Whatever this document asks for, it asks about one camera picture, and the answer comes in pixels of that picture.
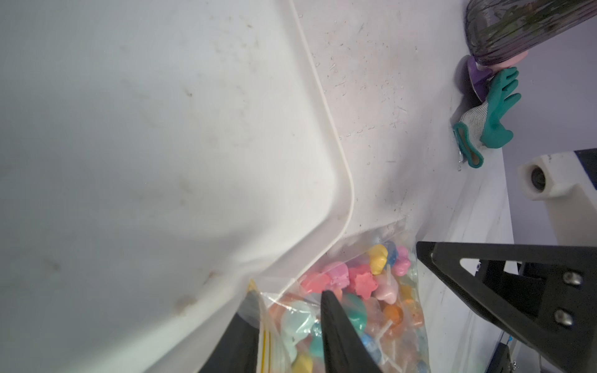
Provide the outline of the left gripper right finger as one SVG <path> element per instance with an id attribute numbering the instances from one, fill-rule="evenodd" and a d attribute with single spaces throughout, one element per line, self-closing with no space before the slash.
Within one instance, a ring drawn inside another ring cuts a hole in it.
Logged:
<path id="1" fill-rule="evenodd" d="M 324 291 L 321 295 L 320 322 L 327 373 L 382 372 L 331 291 Z"/>

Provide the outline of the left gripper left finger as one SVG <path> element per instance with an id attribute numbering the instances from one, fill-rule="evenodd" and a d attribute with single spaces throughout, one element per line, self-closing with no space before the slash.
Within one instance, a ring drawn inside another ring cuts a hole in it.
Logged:
<path id="1" fill-rule="evenodd" d="M 260 330 L 236 314 L 200 373 L 255 373 Z"/>

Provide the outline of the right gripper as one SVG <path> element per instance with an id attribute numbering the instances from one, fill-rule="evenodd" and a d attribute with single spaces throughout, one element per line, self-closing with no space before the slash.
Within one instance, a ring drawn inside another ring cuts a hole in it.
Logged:
<path id="1" fill-rule="evenodd" d="M 427 242 L 422 262 L 469 308 L 563 372 L 596 370 L 596 149 L 519 166 L 560 246 Z"/>

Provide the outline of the small ziploc bag of candies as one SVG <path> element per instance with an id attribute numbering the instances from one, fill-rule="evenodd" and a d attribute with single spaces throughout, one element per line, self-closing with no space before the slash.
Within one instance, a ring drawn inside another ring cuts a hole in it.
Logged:
<path id="1" fill-rule="evenodd" d="M 255 372 L 323 372 L 321 295 L 332 292 L 383 372 L 429 372 L 414 238 L 403 221 L 339 240 L 294 277 L 262 275 L 256 306 L 239 315 L 259 329 Z"/>

